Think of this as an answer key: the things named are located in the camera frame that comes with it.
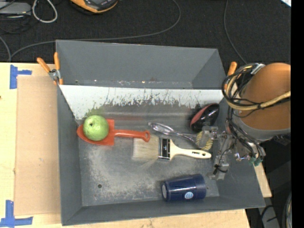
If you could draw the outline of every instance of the metal spoon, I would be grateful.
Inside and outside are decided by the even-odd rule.
[[[196,140],[189,137],[188,135],[186,135],[185,133],[179,133],[177,131],[175,131],[174,129],[172,129],[171,127],[169,126],[166,126],[166,125],[163,125],[161,123],[148,123],[148,125],[155,131],[158,131],[160,133],[163,133],[165,135],[175,135],[175,136],[180,136],[180,137],[183,137],[189,141],[191,141],[193,144],[196,144]]]

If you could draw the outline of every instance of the green apple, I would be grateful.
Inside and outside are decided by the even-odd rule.
[[[88,139],[100,141],[109,134],[109,123],[100,115],[92,115],[85,119],[83,131]]]

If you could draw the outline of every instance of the white cable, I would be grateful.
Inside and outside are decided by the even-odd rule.
[[[53,10],[54,10],[54,12],[55,12],[55,17],[54,17],[52,20],[42,20],[42,19],[40,19],[40,18],[36,15],[36,13],[35,13],[35,7],[36,7],[36,5],[37,5],[38,0],[35,0],[35,1],[34,1],[33,6],[32,6],[32,12],[33,12],[34,17],[35,17],[37,20],[39,20],[40,22],[43,22],[43,23],[53,23],[54,21],[57,20],[57,17],[58,17],[57,10],[56,10],[55,6],[53,5],[53,3],[52,3],[50,0],[47,0],[47,1],[48,1],[48,3],[52,6],[52,8],[53,8]]]

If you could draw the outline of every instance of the brush bristles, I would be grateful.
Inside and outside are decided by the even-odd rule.
[[[196,144],[202,149],[202,150],[208,150],[212,146],[212,142],[210,140],[210,134],[205,131],[201,131],[197,134],[196,138]]]
[[[158,159],[159,154],[159,137],[150,136],[149,142],[142,139],[134,138],[133,140],[133,160],[149,161]]]

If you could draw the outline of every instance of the orange plastic spoon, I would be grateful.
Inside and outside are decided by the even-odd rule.
[[[140,138],[146,142],[150,140],[150,131],[134,131],[134,130],[124,130],[124,129],[114,129],[114,120],[113,119],[107,119],[107,122],[109,123],[109,134],[100,141],[93,141],[88,139],[84,132],[83,132],[83,125],[80,125],[77,128],[77,135],[82,140],[96,145],[107,145],[107,146],[113,146],[114,145],[114,138],[115,137],[123,137],[123,138]]]

